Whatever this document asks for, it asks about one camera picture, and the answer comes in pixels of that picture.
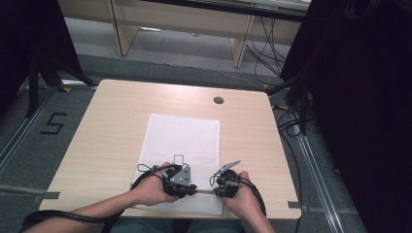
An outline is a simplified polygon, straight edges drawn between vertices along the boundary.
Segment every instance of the black cable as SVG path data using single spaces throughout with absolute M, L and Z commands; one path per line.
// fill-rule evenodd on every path
M 259 50 L 258 50 L 258 48 L 256 47 L 254 41 L 252 41 L 252 45 L 254 46 L 254 49 L 255 49 L 257 52 L 259 52 Z M 270 59 L 274 59 L 274 60 L 276 59 L 276 57 L 273 57 L 273 56 L 270 56 L 270 55 L 266 55 L 266 54 L 263 54 L 263 56 L 265 56 L 265 57 L 267 57 L 267 58 L 270 58 Z
M 279 77 L 280 73 L 279 73 L 277 70 L 275 70 L 275 69 L 274 69 L 271 65 L 269 65 L 265 60 L 263 60 L 263 59 L 260 58 L 258 55 L 256 55 L 256 54 L 251 50 L 251 48 L 249 48 L 248 45 L 246 46 L 246 48 L 248 48 L 249 52 L 250 52 L 250 53 L 252 54 L 252 56 L 257 60 L 257 62 L 255 63 L 255 74 L 257 74 L 256 68 L 257 68 L 258 61 L 259 61 L 259 62 L 262 63 L 268 70 L 270 70 L 273 74 L 275 74 L 276 76 Z
M 272 48 L 272 52 L 273 52 L 273 55 L 274 55 L 274 57 L 275 57 L 275 63 L 276 63 L 276 65 L 277 65 L 277 67 L 278 67 L 279 73 L 281 73 L 281 72 L 282 72 L 282 66 L 281 66 L 280 63 L 279 63 L 280 59 L 278 58 L 278 56 L 276 55 L 276 53 L 278 53 L 279 55 L 281 55 L 281 54 L 276 51 L 275 46 L 274 46 L 274 36 L 273 36 L 273 35 L 274 35 L 274 31 L 273 31 L 273 28 L 274 28 L 274 26 L 275 26 L 275 19 L 272 18 L 271 30 L 270 30 L 270 33 L 269 33 L 269 34 L 267 34 L 266 27 L 264 26 L 263 17 L 260 18 L 260 22 L 261 22 L 261 24 L 262 24 L 262 26 L 263 26 L 264 34 L 266 35 L 266 42 L 269 43 L 269 46 Z

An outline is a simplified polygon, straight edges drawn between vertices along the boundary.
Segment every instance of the white cloth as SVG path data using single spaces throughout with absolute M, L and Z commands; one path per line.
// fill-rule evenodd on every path
M 209 179 L 220 168 L 220 131 L 219 120 L 152 114 L 139 164 L 153 167 L 166 161 L 173 163 L 174 155 L 182 154 L 184 162 L 190 166 L 191 183 L 198 189 L 213 189 Z M 136 169 L 133 181 L 142 174 Z M 187 195 L 175 203 L 136 207 L 201 215 L 221 215 L 223 212 L 222 202 L 216 195 L 200 193 Z

